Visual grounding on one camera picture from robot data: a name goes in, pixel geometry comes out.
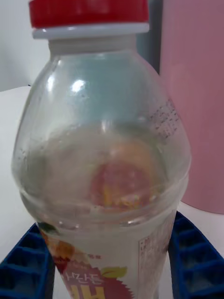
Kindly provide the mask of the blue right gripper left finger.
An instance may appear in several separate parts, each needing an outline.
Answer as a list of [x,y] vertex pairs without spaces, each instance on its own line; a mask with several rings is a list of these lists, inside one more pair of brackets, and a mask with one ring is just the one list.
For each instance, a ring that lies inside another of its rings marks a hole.
[[36,224],[0,263],[0,298],[53,298],[55,264]]

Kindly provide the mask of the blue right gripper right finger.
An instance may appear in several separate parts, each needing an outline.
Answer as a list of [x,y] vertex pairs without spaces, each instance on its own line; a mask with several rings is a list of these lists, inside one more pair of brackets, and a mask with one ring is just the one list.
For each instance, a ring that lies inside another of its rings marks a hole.
[[202,232],[176,213],[168,247],[175,299],[224,299],[224,259]]

